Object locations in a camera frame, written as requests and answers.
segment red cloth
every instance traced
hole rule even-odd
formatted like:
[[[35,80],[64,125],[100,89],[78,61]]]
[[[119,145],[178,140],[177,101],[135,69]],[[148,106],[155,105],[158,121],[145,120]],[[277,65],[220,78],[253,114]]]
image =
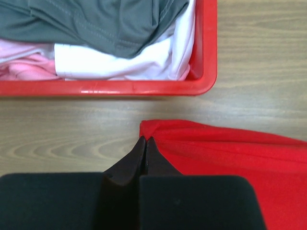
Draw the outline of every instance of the red cloth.
[[[183,174],[245,177],[268,229],[307,229],[307,142],[183,120],[143,121],[140,135]]]

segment laundry basket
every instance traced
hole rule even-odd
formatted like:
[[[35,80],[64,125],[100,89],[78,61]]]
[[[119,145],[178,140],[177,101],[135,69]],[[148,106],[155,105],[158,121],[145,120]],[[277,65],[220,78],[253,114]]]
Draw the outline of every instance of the laundry basket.
[[[195,43],[185,81],[2,81],[0,96],[199,95],[216,77],[217,0],[197,0]]]

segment dark green garment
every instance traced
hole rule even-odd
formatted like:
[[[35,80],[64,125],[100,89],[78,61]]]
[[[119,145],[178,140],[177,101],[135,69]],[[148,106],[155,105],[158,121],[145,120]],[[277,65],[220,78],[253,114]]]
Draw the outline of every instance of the dark green garment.
[[[88,45],[133,58],[188,4],[189,0],[0,0],[0,38]]]

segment pink cloth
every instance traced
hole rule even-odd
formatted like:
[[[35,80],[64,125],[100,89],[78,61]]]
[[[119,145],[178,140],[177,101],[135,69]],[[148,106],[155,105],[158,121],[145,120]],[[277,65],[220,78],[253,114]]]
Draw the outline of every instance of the pink cloth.
[[[58,80],[53,60],[32,54],[0,65],[0,81]]]
[[[53,44],[0,39],[0,81],[57,80]]]

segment wooden surface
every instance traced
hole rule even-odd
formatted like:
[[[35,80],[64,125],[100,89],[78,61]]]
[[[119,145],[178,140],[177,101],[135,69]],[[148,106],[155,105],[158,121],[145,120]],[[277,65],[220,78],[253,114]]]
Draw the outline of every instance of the wooden surface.
[[[307,140],[307,1],[220,0],[219,74],[194,97],[0,100],[0,175],[103,171],[144,119],[189,119]]]

